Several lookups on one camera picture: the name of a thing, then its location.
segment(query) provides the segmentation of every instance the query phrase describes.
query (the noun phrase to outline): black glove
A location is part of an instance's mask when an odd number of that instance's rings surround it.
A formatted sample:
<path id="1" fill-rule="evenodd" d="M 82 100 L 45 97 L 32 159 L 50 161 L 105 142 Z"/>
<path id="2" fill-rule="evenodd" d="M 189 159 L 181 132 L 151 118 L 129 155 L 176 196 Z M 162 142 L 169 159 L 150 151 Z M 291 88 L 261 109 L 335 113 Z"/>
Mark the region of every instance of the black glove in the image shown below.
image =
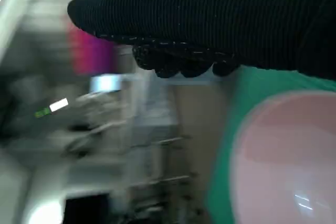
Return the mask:
<path id="1" fill-rule="evenodd" d="M 336 79 L 336 0 L 73 0 L 68 14 L 92 35 L 135 45 L 139 66 L 160 77 L 247 65 Z"/>

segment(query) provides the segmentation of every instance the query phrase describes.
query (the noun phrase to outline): pink plate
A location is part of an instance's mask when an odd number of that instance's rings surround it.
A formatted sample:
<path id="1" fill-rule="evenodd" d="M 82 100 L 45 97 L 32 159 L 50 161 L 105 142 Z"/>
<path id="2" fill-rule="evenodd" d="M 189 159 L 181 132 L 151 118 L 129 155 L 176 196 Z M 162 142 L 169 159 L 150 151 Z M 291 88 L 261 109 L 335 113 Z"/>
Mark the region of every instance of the pink plate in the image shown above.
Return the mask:
<path id="1" fill-rule="evenodd" d="M 255 109 L 231 182 L 239 224 L 336 223 L 336 93 L 281 95 Z"/>

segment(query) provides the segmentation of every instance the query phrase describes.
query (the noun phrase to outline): blurry background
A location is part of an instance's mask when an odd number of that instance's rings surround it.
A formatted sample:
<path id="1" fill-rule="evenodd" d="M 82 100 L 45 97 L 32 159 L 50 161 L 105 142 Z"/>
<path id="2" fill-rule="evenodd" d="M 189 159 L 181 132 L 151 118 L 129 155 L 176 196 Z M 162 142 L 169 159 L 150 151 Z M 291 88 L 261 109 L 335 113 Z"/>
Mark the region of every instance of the blurry background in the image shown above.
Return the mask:
<path id="1" fill-rule="evenodd" d="M 236 74 L 158 79 L 76 29 L 69 1 L 0 0 L 1 223 L 210 223 Z"/>

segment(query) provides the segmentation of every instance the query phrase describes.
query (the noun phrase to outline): pink object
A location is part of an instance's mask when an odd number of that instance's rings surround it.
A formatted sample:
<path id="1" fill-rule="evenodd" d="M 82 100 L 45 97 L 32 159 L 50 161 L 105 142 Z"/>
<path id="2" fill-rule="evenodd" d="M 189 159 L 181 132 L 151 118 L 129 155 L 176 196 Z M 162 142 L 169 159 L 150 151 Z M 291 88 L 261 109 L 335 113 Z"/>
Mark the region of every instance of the pink object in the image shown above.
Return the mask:
<path id="1" fill-rule="evenodd" d="M 118 73 L 118 55 L 113 42 L 98 39 L 73 24 L 69 24 L 69 39 L 77 74 Z"/>
<path id="2" fill-rule="evenodd" d="M 236 223 L 336 223 L 336 94 L 257 108 L 238 135 L 231 182 Z"/>

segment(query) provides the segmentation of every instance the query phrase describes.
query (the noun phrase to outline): green object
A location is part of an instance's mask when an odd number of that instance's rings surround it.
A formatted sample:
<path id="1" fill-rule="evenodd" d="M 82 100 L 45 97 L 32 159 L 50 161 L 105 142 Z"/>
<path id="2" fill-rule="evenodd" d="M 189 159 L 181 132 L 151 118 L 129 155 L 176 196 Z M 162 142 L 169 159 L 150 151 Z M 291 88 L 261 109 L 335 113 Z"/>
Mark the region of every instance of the green object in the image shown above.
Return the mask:
<path id="1" fill-rule="evenodd" d="M 206 199 L 213 223 L 235 223 L 230 197 L 230 155 L 242 121 L 256 105 L 268 97 L 293 90 L 336 91 L 336 82 L 307 77 L 297 72 L 248 67 L 241 69 Z"/>
<path id="2" fill-rule="evenodd" d="M 44 108 L 43 110 L 35 112 L 35 117 L 36 118 L 41 118 L 42 116 L 50 114 L 50 108 Z"/>

